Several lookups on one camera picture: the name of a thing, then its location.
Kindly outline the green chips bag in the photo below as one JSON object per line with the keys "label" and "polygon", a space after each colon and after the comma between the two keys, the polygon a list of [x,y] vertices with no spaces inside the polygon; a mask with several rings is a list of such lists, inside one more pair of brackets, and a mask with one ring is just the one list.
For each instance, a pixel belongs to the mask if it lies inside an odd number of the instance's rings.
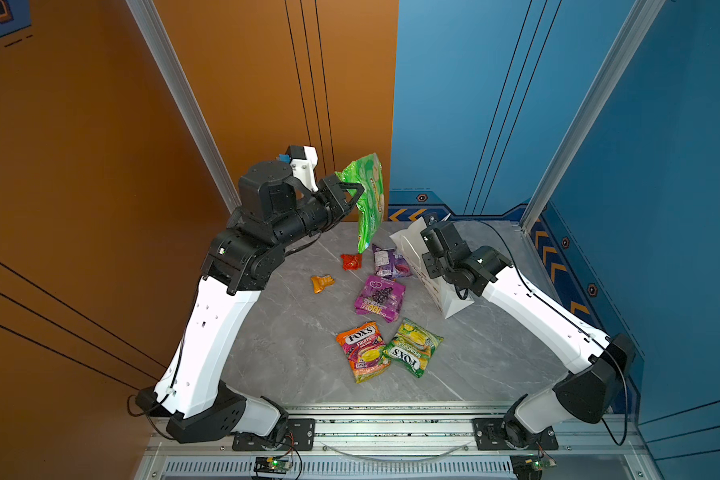
{"label": "green chips bag", "polygon": [[345,183],[357,183],[364,192],[356,203],[359,211],[357,250],[367,250],[382,223],[385,207],[383,169],[379,157],[372,153],[352,161],[337,173]]}

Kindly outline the white paper gift bag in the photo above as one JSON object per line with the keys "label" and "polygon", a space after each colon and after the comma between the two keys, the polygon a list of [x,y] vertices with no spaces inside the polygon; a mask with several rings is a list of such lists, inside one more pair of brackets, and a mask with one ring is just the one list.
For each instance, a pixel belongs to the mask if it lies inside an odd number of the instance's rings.
{"label": "white paper gift bag", "polygon": [[466,309],[474,303],[470,293],[461,299],[452,284],[447,283],[443,276],[433,278],[437,264],[429,253],[422,236],[423,231],[431,223],[436,222],[435,216],[420,217],[407,228],[390,235],[397,252],[402,255],[415,276],[423,283],[426,291],[438,307],[444,319]]}

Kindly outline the magenta raisin snack pouch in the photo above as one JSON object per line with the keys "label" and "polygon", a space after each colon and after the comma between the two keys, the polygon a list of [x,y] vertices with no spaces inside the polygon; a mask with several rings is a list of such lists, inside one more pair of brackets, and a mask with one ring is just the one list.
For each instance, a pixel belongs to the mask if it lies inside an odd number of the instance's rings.
{"label": "magenta raisin snack pouch", "polygon": [[358,315],[375,314],[387,323],[398,320],[406,286],[391,279],[370,275],[354,303]]}

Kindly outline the orange Fox's candy bag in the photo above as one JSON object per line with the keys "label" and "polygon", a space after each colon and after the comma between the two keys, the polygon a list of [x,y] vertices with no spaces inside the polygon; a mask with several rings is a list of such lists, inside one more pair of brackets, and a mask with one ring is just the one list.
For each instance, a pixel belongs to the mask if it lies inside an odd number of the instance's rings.
{"label": "orange Fox's candy bag", "polygon": [[342,332],[336,336],[336,342],[348,360],[356,384],[379,376],[391,365],[383,354],[386,342],[376,322]]}

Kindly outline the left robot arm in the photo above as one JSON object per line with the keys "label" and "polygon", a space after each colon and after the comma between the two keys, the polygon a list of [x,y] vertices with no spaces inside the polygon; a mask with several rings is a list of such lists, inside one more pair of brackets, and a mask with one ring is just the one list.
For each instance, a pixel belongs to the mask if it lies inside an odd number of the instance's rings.
{"label": "left robot arm", "polygon": [[296,252],[295,242],[332,229],[364,192],[337,175],[308,187],[280,160],[252,166],[239,180],[240,206],[210,244],[176,353],[162,378],[135,395],[134,414],[167,418],[161,435],[182,444],[249,434],[281,445],[287,411],[233,390],[222,370],[270,277]]}

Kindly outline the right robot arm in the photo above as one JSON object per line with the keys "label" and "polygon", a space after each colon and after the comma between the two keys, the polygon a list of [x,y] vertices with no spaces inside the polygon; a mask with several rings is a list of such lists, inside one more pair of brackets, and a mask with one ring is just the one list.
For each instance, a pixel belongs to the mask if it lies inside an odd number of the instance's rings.
{"label": "right robot arm", "polygon": [[450,221],[434,221],[420,236],[430,278],[444,279],[460,297],[472,293],[507,312],[566,369],[556,383],[507,410],[499,435],[509,447],[531,447],[545,430],[570,419],[601,423],[614,400],[629,398],[636,349],[627,335],[611,336],[565,310],[525,277],[509,248],[471,249]]}

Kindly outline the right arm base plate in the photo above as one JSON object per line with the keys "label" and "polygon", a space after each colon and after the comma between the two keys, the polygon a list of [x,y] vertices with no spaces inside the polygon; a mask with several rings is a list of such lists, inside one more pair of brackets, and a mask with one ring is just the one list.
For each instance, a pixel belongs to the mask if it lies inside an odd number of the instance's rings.
{"label": "right arm base plate", "polygon": [[529,433],[516,422],[507,423],[498,417],[475,418],[471,425],[479,451],[559,449],[556,433],[551,427],[541,433]]}

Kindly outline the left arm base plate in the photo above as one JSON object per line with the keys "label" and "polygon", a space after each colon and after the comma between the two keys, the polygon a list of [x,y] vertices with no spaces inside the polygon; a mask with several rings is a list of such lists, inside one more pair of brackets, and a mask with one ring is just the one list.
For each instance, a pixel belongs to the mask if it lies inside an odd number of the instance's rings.
{"label": "left arm base plate", "polygon": [[253,434],[235,434],[232,450],[236,452],[285,452],[294,447],[299,452],[314,448],[316,420],[314,418],[290,418],[281,440],[269,440]]}

